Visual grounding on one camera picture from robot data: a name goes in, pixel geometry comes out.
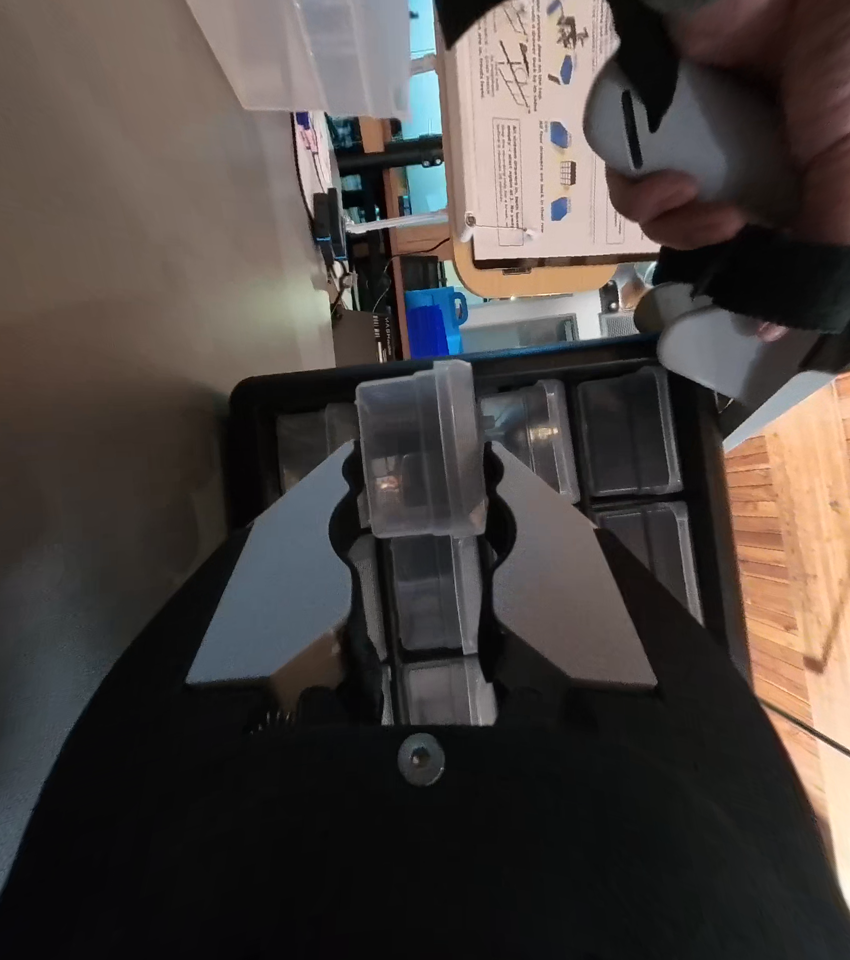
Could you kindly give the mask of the blue plastic bin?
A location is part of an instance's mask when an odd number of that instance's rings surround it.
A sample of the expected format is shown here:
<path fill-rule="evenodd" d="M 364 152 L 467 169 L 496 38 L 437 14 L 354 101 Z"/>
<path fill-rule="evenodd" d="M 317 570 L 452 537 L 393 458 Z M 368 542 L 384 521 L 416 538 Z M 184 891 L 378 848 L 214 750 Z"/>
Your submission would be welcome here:
<path fill-rule="evenodd" d="M 468 320 L 465 294 L 453 286 L 407 291 L 405 305 L 410 358 L 464 353 L 460 328 Z"/>

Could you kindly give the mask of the rows of clear drawers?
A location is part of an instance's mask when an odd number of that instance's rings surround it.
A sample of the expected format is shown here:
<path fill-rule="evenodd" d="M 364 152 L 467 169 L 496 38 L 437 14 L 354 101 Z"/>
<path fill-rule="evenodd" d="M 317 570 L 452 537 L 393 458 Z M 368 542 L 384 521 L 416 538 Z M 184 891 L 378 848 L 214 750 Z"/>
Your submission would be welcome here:
<path fill-rule="evenodd" d="M 599 530 L 616 536 L 637 560 L 657 577 L 663 587 L 676 585 L 672 595 L 678 604 L 691 601 L 685 610 L 695 617 L 694 562 L 688 540 L 684 507 L 671 503 L 637 507 L 636 498 L 662 497 L 682 490 L 676 441 L 673 435 L 668 378 L 654 366 L 627 375 L 583 381 L 577 386 L 582 414 L 582 447 L 585 477 L 592 503 L 591 513 L 582 513 Z M 476 398 L 479 431 L 486 443 L 498 442 L 536 475 L 575 505 L 582 500 L 566 390 L 557 379 Z M 359 415 L 354 414 L 357 434 L 345 434 L 360 452 Z M 359 539 L 370 555 L 372 531 L 365 479 L 359 501 L 367 515 L 359 516 Z M 495 709 L 481 713 L 479 703 L 494 694 L 499 707 L 515 701 L 519 693 L 541 701 L 543 710 L 558 711 L 561 702 L 546 702 L 531 690 L 502 696 L 483 677 L 479 665 L 479 618 L 482 587 L 493 561 L 492 551 L 480 535 L 455 538 L 417 535 L 384 539 L 392 560 L 393 607 L 398 618 L 399 653 L 380 656 L 374 617 L 380 612 L 377 596 L 365 599 L 367 618 L 367 707 L 348 710 L 361 720 L 382 719 L 387 694 L 379 690 L 391 668 L 405 686 L 408 719 L 419 725 L 463 723 L 464 714 L 455 705 L 467 684 L 471 722 L 490 723 Z"/>

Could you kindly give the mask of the clear plastic drawer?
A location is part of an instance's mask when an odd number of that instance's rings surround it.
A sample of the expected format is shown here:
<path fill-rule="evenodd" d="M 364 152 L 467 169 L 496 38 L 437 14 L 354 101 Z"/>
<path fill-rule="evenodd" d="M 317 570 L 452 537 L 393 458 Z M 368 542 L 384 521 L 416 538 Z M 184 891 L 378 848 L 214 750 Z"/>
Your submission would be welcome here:
<path fill-rule="evenodd" d="M 356 406 L 373 535 L 481 535 L 487 496 L 472 366 L 446 359 L 362 382 Z"/>

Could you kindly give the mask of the black drawer cabinet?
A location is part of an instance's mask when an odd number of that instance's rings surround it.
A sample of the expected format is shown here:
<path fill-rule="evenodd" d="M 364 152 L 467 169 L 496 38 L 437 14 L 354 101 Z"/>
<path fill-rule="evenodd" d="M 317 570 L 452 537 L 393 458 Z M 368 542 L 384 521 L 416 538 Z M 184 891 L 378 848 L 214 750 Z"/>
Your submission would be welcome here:
<path fill-rule="evenodd" d="M 582 500 L 591 513 L 584 471 L 582 414 L 577 386 L 586 380 L 616 378 L 643 366 L 658 366 L 657 338 L 650 334 L 611 340 L 567 342 L 551 346 L 466 354 L 476 392 L 523 387 L 540 379 L 559 379 L 569 397 L 575 466 Z M 229 399 L 225 475 L 229 523 L 246 525 L 282 494 L 276 417 L 311 413 L 333 402 L 352 402 L 361 382 L 410 376 L 428 370 L 431 358 L 338 366 L 252 376 L 239 382 Z M 674 497 L 688 507 L 695 558 L 701 623 L 753 690 L 747 650 L 743 593 L 735 555 L 729 488 L 719 413 L 713 394 L 669 374 L 671 411 L 683 490 Z"/>

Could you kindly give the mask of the black desk device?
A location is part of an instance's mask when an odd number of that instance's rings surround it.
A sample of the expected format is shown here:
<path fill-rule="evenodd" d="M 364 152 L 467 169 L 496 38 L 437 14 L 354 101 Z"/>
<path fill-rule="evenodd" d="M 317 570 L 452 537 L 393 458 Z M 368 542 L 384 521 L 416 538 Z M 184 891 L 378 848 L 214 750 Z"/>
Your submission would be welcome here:
<path fill-rule="evenodd" d="M 346 218 L 339 191 L 330 187 L 312 195 L 312 238 L 328 271 L 348 259 Z"/>

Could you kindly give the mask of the wooden board stand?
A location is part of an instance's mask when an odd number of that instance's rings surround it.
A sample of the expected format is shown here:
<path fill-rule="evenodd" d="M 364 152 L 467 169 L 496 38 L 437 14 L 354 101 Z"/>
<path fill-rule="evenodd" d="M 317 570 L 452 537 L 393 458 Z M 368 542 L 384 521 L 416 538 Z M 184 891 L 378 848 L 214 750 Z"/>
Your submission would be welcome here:
<path fill-rule="evenodd" d="M 474 227 L 450 223 L 452 260 L 461 285 L 486 300 L 597 292 L 611 282 L 623 264 L 651 261 L 658 256 L 654 247 L 648 252 L 614 257 L 512 259 L 504 261 L 503 266 L 492 266 L 488 261 L 481 266 L 474 255 L 474 233 Z"/>

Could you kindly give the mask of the person's left hand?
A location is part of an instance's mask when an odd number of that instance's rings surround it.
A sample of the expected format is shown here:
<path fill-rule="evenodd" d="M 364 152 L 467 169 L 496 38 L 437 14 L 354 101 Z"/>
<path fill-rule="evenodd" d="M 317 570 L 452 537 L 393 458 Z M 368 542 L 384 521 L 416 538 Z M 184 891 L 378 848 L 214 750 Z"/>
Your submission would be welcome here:
<path fill-rule="evenodd" d="M 647 2 L 678 52 L 778 101 L 801 202 L 790 230 L 850 246 L 850 1 Z"/>

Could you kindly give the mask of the white instruction sheet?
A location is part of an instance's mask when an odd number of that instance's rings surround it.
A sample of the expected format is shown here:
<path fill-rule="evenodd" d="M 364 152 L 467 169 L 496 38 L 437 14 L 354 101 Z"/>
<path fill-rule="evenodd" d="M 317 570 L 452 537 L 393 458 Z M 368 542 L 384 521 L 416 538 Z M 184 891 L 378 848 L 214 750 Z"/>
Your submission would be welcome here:
<path fill-rule="evenodd" d="M 456 203 L 474 258 L 652 258 L 584 139 L 592 81 L 618 44 L 606 2 L 493 2 L 448 49 Z"/>

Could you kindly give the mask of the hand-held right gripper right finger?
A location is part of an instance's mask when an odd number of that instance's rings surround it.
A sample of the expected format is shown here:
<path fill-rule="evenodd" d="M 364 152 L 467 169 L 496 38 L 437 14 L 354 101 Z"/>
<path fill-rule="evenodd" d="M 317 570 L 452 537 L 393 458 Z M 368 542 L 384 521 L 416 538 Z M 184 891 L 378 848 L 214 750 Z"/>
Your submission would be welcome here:
<path fill-rule="evenodd" d="M 597 528 L 499 442 L 487 442 L 479 665 L 502 696 L 648 693 L 657 678 Z"/>

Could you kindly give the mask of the large clear storage bin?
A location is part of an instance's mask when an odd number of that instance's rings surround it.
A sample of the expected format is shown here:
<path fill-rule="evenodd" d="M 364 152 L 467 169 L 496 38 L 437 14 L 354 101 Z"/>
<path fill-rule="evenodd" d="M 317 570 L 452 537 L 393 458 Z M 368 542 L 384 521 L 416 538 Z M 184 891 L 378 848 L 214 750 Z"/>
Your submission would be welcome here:
<path fill-rule="evenodd" d="M 322 111 L 406 120 L 403 1 L 189 1 L 239 102 L 251 112 Z"/>

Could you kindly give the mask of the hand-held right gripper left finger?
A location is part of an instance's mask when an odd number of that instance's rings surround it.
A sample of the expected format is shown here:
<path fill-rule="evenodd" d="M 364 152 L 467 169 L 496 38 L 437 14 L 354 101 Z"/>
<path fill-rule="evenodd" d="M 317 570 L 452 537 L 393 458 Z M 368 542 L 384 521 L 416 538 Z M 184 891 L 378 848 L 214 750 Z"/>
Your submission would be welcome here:
<path fill-rule="evenodd" d="M 292 710 L 306 691 L 367 707 L 367 618 L 352 556 L 363 537 L 360 452 L 348 440 L 249 526 L 186 678 L 261 689 Z"/>

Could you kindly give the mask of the dark grey box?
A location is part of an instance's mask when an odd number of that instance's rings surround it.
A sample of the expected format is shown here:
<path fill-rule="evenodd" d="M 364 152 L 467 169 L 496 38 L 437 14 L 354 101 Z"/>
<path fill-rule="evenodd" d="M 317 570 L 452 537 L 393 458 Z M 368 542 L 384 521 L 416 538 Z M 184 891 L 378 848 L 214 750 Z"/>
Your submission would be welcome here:
<path fill-rule="evenodd" d="M 338 368 L 385 364 L 402 358 L 400 333 L 387 312 L 338 306 L 333 313 L 332 333 Z"/>

